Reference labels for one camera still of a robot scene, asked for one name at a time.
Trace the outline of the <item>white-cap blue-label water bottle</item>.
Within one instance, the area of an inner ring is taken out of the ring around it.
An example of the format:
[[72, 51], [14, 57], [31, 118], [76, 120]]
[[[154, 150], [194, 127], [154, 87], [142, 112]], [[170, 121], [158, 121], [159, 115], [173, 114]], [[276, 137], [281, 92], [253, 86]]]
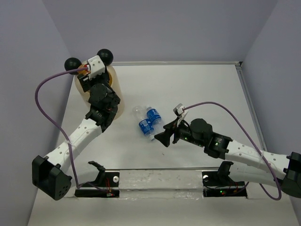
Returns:
[[138, 125], [145, 137], [147, 137], [150, 141], [155, 139], [155, 130], [149, 119], [144, 119], [140, 121]]

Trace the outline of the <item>clear blue-label bottle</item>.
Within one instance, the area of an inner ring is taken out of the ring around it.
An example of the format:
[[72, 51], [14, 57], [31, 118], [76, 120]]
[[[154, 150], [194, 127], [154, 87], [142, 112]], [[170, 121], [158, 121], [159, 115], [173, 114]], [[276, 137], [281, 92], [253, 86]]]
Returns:
[[132, 112], [138, 123], [148, 119], [155, 129], [163, 127], [163, 120], [161, 118], [161, 115], [155, 108], [151, 107], [150, 105], [135, 106], [132, 109]]

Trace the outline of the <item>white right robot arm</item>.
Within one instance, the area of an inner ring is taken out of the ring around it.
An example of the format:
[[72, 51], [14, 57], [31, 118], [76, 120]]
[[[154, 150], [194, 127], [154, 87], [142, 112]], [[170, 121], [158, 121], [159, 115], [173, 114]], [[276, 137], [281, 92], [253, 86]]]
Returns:
[[247, 181], [270, 186], [279, 186], [285, 194], [300, 198], [301, 196], [301, 155], [269, 153], [256, 150], [233, 140], [230, 137], [213, 132], [212, 125], [204, 119], [194, 119], [165, 125], [164, 131], [155, 138], [165, 147], [170, 143], [184, 140], [200, 146], [204, 153], [215, 159], [222, 159], [217, 181], [220, 184], [233, 184]]

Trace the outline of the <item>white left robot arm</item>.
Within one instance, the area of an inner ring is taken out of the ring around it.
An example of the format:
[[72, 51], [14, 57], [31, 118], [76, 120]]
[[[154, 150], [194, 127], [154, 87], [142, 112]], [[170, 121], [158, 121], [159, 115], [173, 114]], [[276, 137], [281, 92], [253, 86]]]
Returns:
[[37, 156], [32, 161], [32, 183], [52, 199], [62, 199], [72, 187], [86, 182], [99, 186], [104, 181], [105, 168], [95, 161], [85, 165], [84, 172], [77, 174], [74, 160], [98, 136], [112, 124], [118, 112], [120, 98], [110, 85], [108, 71], [89, 78], [85, 68], [73, 70], [83, 91], [89, 92], [90, 108], [79, 126], [67, 135], [66, 132], [42, 109], [38, 94], [47, 81], [62, 76], [55, 74], [41, 82], [35, 90], [35, 102], [40, 112], [63, 134], [65, 140], [44, 157]]

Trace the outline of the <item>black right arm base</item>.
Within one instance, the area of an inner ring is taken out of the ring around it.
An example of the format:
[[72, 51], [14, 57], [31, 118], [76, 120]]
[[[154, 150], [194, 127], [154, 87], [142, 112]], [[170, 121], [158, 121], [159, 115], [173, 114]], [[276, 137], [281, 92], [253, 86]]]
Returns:
[[244, 181], [233, 180], [230, 174], [234, 172], [234, 163], [223, 161], [218, 170], [203, 171], [203, 196], [209, 197], [245, 197], [247, 198]]

